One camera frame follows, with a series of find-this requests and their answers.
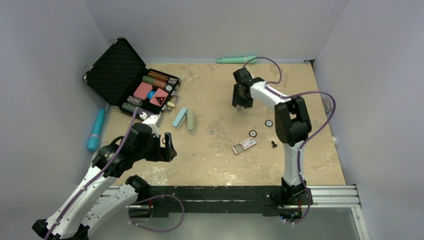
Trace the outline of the red white staple box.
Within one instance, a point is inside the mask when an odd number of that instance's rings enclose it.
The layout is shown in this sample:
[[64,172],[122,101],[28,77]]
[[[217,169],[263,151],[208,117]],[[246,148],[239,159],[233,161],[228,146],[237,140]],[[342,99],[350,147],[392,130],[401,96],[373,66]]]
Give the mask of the red white staple box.
[[257,142],[255,141],[255,139],[253,137],[249,137],[244,141],[234,145],[231,149],[235,155],[238,155],[256,144]]

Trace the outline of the light blue stapler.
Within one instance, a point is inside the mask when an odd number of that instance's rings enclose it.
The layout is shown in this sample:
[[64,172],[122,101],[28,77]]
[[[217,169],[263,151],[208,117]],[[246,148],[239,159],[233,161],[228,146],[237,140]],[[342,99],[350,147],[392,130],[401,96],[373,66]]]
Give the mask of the light blue stapler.
[[188,109],[182,107],[172,122],[172,126],[178,129],[187,117]]

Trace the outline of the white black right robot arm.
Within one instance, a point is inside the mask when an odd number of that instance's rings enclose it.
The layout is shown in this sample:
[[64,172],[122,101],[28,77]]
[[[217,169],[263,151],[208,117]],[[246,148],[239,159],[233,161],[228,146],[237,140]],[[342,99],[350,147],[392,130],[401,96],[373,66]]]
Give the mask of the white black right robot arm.
[[252,77],[245,67],[233,72],[233,77],[233,107],[247,109],[253,106],[254,101],[260,101],[273,109],[275,133],[284,148],[279,199],[292,204],[306,190],[302,148],[312,131],[306,102],[301,96],[288,96],[277,91],[260,77]]

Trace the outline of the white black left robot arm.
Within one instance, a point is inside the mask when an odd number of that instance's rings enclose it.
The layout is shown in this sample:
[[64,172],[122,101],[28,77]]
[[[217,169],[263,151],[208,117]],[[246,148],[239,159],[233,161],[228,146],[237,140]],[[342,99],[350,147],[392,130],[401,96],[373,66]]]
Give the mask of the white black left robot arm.
[[177,156],[171,133],[164,134],[162,146],[158,130],[155,123],[135,123],[124,136],[103,146],[71,196],[53,215],[37,220],[32,230],[44,240],[88,240],[120,209],[133,203],[151,206],[151,186],[138,175],[130,176],[107,199],[99,198],[135,162],[171,162]]

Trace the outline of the green stapler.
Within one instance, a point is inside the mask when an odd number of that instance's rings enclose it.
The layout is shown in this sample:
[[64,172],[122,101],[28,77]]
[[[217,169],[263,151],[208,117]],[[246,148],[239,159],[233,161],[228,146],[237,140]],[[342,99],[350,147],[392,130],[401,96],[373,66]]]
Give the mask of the green stapler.
[[193,133],[195,128],[195,115],[192,109],[187,110],[186,118],[187,118],[187,131],[189,133]]

